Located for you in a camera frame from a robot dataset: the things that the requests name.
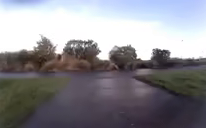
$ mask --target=asphalt road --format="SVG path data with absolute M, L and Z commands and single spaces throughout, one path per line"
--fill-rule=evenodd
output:
M 171 95 L 132 75 L 70 74 L 69 85 L 41 105 L 23 127 L 206 128 L 206 102 Z

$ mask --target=green grass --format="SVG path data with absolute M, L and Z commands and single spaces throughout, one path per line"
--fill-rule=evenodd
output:
M 0 79 L 0 128 L 19 127 L 67 81 L 66 78 Z
M 206 70 L 157 72 L 135 78 L 176 94 L 206 98 Z

